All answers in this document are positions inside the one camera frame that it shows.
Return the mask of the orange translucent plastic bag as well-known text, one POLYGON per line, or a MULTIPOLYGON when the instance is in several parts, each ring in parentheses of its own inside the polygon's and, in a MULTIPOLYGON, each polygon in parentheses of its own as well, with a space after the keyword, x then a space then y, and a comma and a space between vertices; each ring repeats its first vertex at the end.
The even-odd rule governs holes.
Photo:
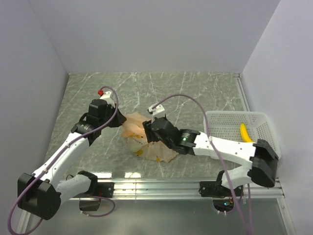
POLYGON ((122 124, 121 137, 126 148, 134 155, 156 162, 170 162, 178 153, 169 149, 162 142, 148 142, 143 128, 143 122, 149 121, 137 112, 125 115, 126 121, 122 124))

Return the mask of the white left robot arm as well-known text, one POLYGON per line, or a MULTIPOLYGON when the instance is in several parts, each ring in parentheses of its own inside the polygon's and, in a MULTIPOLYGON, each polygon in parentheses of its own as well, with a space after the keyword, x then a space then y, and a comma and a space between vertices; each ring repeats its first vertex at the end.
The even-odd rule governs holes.
POLYGON ((111 98, 94 99, 72 127, 60 148, 32 174, 18 179, 18 207, 43 220, 51 219, 70 198, 85 194, 100 196, 96 175, 80 171, 68 182, 61 181, 70 165, 101 136, 106 127, 120 127, 126 118, 111 98))

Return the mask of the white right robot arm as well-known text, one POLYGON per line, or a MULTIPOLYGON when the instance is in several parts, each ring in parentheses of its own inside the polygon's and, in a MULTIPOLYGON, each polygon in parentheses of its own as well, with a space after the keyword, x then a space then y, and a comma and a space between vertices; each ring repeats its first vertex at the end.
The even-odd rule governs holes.
POLYGON ((143 127, 148 142, 161 141, 181 155, 209 156, 238 164, 239 167, 219 175, 215 184, 219 195, 251 182, 265 188, 275 185, 279 157, 266 140, 220 139, 196 130, 178 129, 165 117, 144 121, 143 127))

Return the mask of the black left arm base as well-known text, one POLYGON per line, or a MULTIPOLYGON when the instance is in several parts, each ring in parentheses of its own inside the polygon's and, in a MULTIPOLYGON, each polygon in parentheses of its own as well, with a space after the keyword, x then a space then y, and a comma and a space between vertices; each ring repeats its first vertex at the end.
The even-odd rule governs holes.
POLYGON ((100 182, 96 184, 95 189, 90 192, 81 193, 74 197, 79 199, 79 209, 83 212, 99 211, 101 202, 109 202, 112 199, 114 191, 113 182, 100 182))

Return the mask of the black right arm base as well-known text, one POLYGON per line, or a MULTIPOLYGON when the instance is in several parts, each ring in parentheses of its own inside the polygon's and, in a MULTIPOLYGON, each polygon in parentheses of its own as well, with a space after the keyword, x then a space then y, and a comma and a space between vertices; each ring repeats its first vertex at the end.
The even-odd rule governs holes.
POLYGON ((231 213, 235 209, 234 197, 231 190, 217 185, 213 181, 200 181, 199 194, 201 197, 212 198, 214 209, 218 213, 231 213))

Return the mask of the white perforated plastic basket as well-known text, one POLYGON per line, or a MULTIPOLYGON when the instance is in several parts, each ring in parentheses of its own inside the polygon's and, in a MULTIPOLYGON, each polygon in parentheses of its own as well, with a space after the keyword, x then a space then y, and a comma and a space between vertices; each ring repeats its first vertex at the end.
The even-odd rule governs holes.
POLYGON ((281 149, 276 132, 268 116, 260 112, 247 111, 207 111, 210 135, 244 142, 243 136, 256 142, 266 140, 277 156, 281 158, 281 149))

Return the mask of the yellow banana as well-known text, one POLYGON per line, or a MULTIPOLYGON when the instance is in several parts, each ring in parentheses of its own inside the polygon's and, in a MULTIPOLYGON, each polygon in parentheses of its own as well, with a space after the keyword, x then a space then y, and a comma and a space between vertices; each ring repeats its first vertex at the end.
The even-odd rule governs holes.
POLYGON ((244 142, 253 142, 252 138, 249 136, 247 132, 246 125, 244 123, 241 123, 240 125, 240 134, 241 138, 244 142))

